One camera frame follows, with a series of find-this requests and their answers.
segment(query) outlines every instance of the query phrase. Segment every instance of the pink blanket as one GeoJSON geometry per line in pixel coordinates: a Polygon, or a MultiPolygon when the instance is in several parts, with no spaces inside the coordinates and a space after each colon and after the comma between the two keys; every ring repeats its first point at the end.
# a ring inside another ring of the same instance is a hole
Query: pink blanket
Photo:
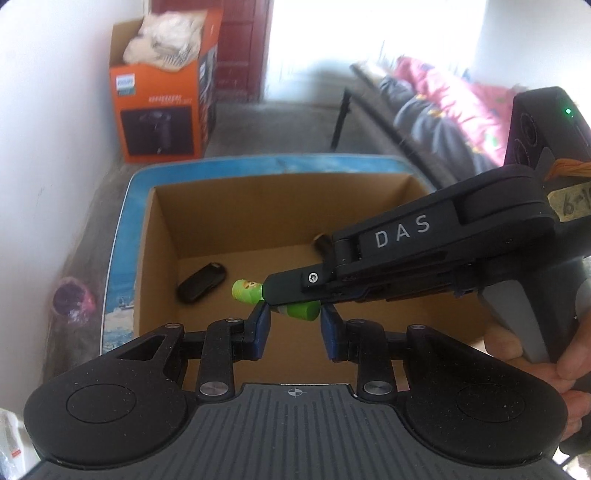
{"type": "Polygon", "coordinates": [[[420,60],[401,57],[393,75],[437,105],[469,139],[470,146],[496,165],[505,162],[515,91],[470,84],[420,60]]]}

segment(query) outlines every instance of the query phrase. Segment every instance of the black chair leg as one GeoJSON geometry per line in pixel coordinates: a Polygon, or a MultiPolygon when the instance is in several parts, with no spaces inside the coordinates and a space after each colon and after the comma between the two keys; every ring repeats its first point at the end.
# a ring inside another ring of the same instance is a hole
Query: black chair leg
{"type": "Polygon", "coordinates": [[[332,139],[332,142],[330,143],[330,151],[331,152],[336,151],[336,148],[339,146],[340,135],[343,131],[343,125],[345,124],[345,118],[347,117],[347,114],[351,111],[351,110],[349,110],[350,103],[351,103],[351,92],[349,91],[349,89],[345,89],[345,92],[343,93],[343,100],[340,103],[339,117],[336,120],[335,132],[333,133],[333,139],[332,139]]]}

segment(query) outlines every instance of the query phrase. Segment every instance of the orange philips box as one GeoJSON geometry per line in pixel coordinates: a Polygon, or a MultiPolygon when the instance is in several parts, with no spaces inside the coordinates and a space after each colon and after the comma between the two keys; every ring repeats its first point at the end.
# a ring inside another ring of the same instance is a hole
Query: orange philips box
{"type": "Polygon", "coordinates": [[[142,18],[113,26],[111,93],[119,138],[130,163],[202,158],[215,124],[215,70],[222,10],[207,10],[199,59],[178,72],[127,65],[123,53],[142,18]]]}

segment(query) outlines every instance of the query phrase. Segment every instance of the screw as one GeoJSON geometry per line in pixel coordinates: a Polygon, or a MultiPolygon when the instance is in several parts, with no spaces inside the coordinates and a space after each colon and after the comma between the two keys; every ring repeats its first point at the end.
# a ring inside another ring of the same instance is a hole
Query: screw
{"type": "Polygon", "coordinates": [[[205,382],[199,387],[199,391],[208,397],[219,397],[227,393],[228,390],[229,387],[224,382],[205,382]]]}
{"type": "Polygon", "coordinates": [[[367,382],[363,389],[370,395],[388,395],[392,390],[392,385],[388,382],[382,382],[381,380],[372,380],[367,382]]]}

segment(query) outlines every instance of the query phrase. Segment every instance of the human hand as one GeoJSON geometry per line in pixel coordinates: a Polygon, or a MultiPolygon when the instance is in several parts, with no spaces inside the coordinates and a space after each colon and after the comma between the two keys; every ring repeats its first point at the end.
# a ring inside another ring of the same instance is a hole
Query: human hand
{"type": "Polygon", "coordinates": [[[575,380],[591,371],[591,312],[588,313],[557,364],[531,364],[523,358],[521,341],[498,324],[489,326],[484,343],[486,351],[520,370],[552,385],[564,399],[569,418],[563,440],[577,433],[581,419],[591,412],[591,394],[572,390],[575,380]]]}

